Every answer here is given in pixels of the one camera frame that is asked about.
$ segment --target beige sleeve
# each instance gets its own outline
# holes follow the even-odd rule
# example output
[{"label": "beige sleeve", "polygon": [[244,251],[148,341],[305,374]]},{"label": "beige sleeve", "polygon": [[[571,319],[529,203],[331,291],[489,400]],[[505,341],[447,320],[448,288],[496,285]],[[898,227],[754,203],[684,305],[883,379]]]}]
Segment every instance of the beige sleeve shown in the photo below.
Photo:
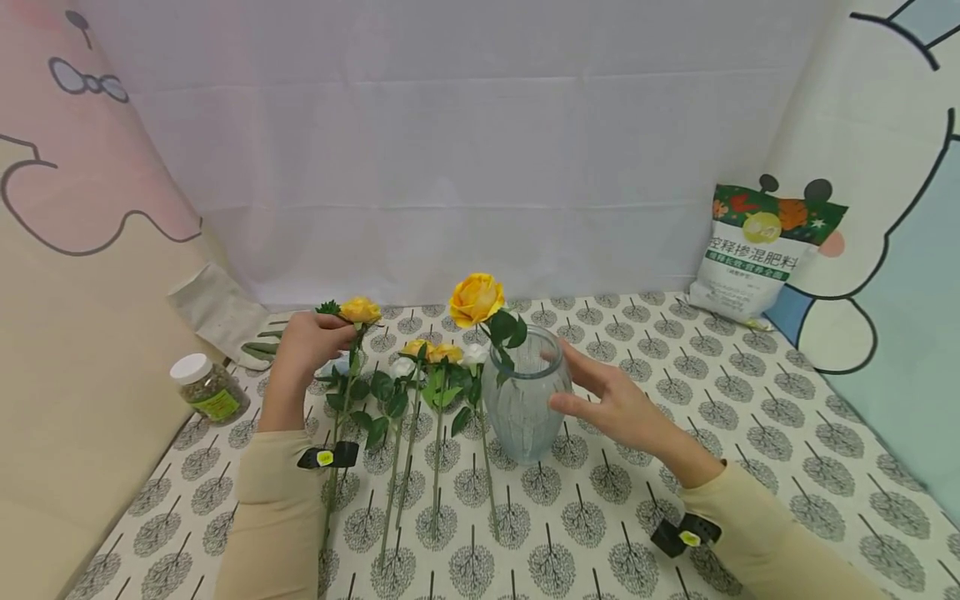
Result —
[{"label": "beige sleeve", "polygon": [[316,600],[327,469],[297,467],[304,431],[257,433],[240,461],[216,600]]},{"label": "beige sleeve", "polygon": [[681,499],[689,513],[721,528],[714,553],[758,600],[887,600],[739,465],[681,491]]}]

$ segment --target clear ribbed vase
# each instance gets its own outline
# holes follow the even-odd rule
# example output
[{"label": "clear ribbed vase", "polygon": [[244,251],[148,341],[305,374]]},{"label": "clear ribbed vase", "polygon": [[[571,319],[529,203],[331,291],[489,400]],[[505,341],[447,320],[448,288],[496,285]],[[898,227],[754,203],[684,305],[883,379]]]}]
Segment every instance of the clear ribbed vase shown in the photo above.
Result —
[{"label": "clear ribbed vase", "polygon": [[[564,416],[550,410],[547,400],[570,392],[572,383],[557,338],[530,325],[527,339],[508,349],[514,367],[504,366],[495,350],[483,370],[483,402],[493,432],[506,453],[521,465],[533,465],[550,451]],[[506,380],[497,385],[497,374]]]}]

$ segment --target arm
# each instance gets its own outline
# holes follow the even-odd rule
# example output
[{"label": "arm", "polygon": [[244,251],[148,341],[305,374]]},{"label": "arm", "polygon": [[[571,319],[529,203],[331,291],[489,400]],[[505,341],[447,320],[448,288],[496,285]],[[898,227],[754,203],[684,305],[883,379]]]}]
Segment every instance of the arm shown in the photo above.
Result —
[{"label": "arm", "polygon": [[794,521],[749,473],[714,458],[670,421],[620,369],[597,363],[567,344],[564,356],[573,380],[601,401],[591,404],[557,394],[550,398],[550,407],[587,420],[617,442],[660,459],[684,488],[680,496],[687,511],[721,528],[713,551],[756,598],[886,598]]},{"label": "arm", "polygon": [[303,400],[313,372],[356,335],[329,315],[298,313],[276,354],[257,433],[240,462],[237,506],[217,600],[315,600],[325,469],[297,467],[313,443]]}]

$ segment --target tablecloth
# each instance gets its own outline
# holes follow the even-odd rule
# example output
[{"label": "tablecloth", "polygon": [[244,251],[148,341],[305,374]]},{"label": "tablecloth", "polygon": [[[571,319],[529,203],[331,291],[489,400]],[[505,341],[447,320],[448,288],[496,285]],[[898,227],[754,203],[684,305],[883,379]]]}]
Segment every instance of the tablecloth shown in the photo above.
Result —
[{"label": "tablecloth", "polygon": [[[956,527],[778,332],[751,331],[660,293],[516,300],[509,308],[626,371],[674,422],[746,468],[891,597],[960,598]],[[365,341],[367,373],[385,370],[409,339],[487,342],[482,332],[457,327],[443,305],[388,307],[383,315],[385,326]],[[232,426],[210,427],[195,416],[182,428],[70,600],[212,597],[236,509],[237,464],[269,380],[268,372],[234,374],[251,396],[248,413]],[[318,444],[332,414],[323,393],[322,384],[311,385],[304,406]],[[367,410],[377,413],[372,398]],[[391,568],[374,567],[391,445],[363,452],[355,468],[338,474],[333,541],[318,560],[321,597],[750,597],[709,549],[669,559],[650,542],[663,516],[676,522],[683,513],[677,481],[659,461],[570,418],[550,455],[532,467],[510,460],[487,432],[500,542],[479,424],[445,436],[441,533],[433,540],[435,418],[423,410],[404,427],[401,463],[411,432],[415,445],[401,528],[395,507],[388,534]],[[362,442],[354,426],[346,435]]]}]

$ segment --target jar label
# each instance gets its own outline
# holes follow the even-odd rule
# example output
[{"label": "jar label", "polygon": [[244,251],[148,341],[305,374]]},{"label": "jar label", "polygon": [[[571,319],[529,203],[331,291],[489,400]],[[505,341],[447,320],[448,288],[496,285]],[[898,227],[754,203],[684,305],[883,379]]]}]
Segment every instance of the jar label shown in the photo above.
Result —
[{"label": "jar label", "polygon": [[223,390],[214,397],[209,397],[202,402],[191,404],[195,409],[207,415],[212,421],[229,419],[233,413],[240,408],[240,402],[230,395],[230,392]]}]

